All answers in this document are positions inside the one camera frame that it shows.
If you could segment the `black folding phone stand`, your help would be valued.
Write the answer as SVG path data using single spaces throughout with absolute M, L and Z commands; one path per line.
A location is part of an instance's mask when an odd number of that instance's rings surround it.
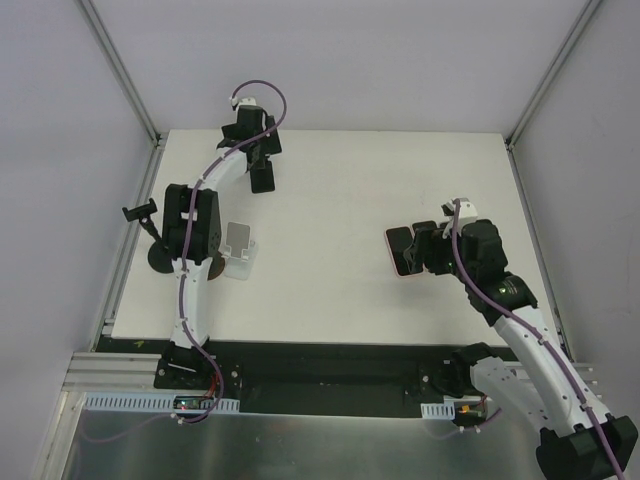
M 265 160 L 249 170 L 250 186 L 253 194 L 270 193 L 276 189 L 273 164 Z

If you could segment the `phone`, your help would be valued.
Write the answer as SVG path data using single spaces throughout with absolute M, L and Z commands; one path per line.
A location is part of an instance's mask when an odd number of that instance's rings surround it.
M 415 236 L 410 227 L 387 229 L 385 239 L 394 270 L 399 277 L 409 277 L 424 271 L 423 257 L 417 250 Z
M 415 222 L 411 225 L 414 236 L 418 236 L 422 232 L 430 232 L 436 230 L 438 224 L 433 220 Z

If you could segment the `white phone stand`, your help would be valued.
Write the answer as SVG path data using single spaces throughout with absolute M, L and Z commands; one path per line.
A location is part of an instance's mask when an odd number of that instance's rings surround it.
M 223 244 L 222 257 L 225 261 L 223 274 L 231 279 L 246 281 L 253 269 L 258 245 L 247 224 L 229 222 Z

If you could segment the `round brown-base phone stand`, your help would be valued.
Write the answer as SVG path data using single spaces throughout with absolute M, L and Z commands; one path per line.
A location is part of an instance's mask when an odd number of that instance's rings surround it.
M 222 256 L 214 257 L 212 259 L 212 262 L 210 264 L 210 267 L 207 273 L 207 280 L 212 281 L 218 278 L 220 275 L 223 274 L 224 269 L 225 269 L 225 258 Z

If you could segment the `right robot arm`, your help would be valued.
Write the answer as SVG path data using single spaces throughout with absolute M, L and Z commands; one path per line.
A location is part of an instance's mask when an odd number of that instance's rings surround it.
M 511 372 L 485 343 L 455 351 L 433 386 L 450 397 L 480 392 L 538 432 L 535 456 L 547 479 L 623 478 L 639 432 L 627 416 L 614 416 L 579 376 L 537 299 L 508 271 L 497 227 L 489 220 L 464 226 L 433 221 L 387 232 L 396 271 L 451 274 L 471 306 L 506 342 L 528 376 Z

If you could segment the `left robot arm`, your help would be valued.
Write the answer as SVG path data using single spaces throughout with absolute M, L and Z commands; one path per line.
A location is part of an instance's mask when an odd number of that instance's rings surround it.
M 282 152 L 278 122 L 252 97 L 236 101 L 236 120 L 222 127 L 212 164 L 191 184 L 170 184 L 164 195 L 161 241 L 176 278 L 176 314 L 169 340 L 158 364 L 155 385 L 166 388 L 177 380 L 191 389 L 215 393 L 223 376 L 205 356 L 209 340 L 207 283 L 213 271 L 246 270 L 254 247 L 240 248 L 234 257 L 224 247 L 220 193 L 247 175 L 251 192 L 275 190 L 271 157 Z

